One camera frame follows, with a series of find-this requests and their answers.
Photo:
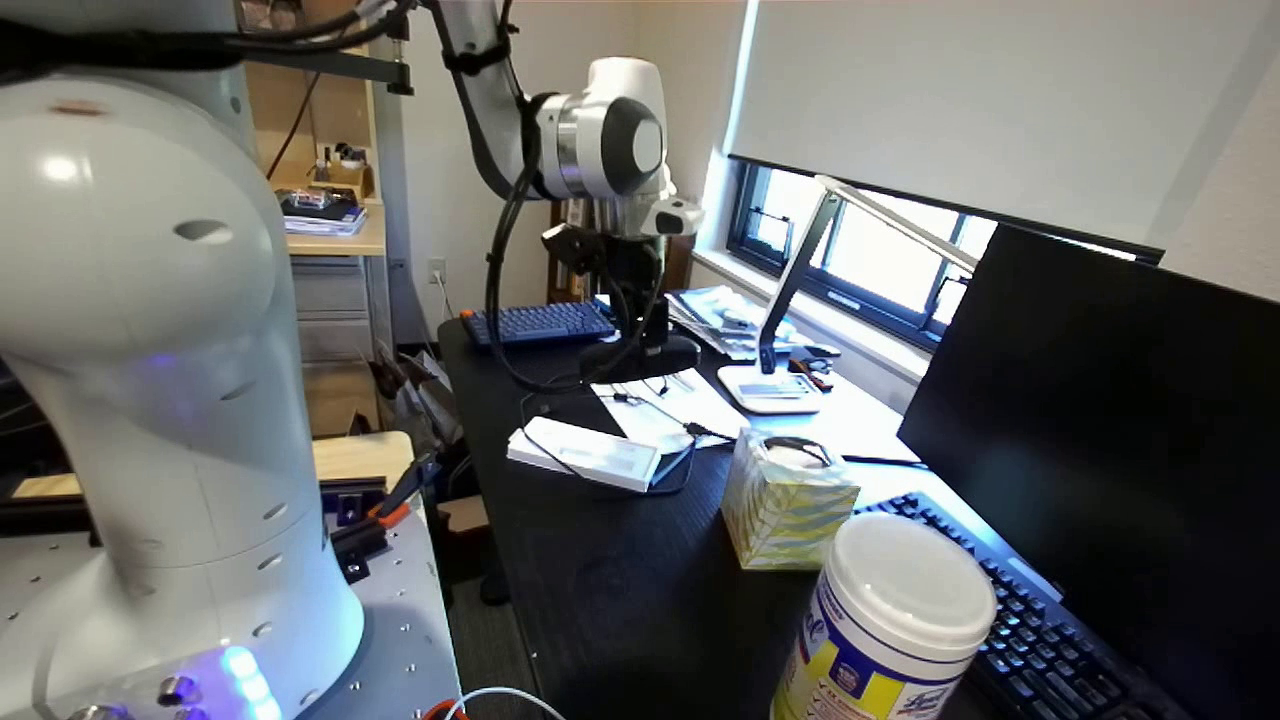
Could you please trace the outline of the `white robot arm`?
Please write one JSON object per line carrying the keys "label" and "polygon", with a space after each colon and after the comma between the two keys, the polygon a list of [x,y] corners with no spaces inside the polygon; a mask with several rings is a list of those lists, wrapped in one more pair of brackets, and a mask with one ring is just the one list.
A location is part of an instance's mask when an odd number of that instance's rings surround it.
{"label": "white robot arm", "polygon": [[676,215],[666,80],[599,57],[532,96],[491,0],[350,0],[251,31],[235,0],[6,0],[0,358],[79,480],[99,553],[6,624],[6,720],[299,720],[365,602],[320,518],[283,215],[241,66],[400,88],[365,47],[425,9],[474,160],[512,203]]}

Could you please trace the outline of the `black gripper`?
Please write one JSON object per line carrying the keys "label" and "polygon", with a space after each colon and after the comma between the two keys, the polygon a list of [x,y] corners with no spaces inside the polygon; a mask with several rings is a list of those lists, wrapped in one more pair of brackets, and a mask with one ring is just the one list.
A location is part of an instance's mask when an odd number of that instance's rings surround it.
{"label": "black gripper", "polygon": [[670,334],[659,253],[652,240],[621,240],[582,224],[554,224],[542,233],[542,245],[570,271],[595,278],[623,341],[659,344]]}

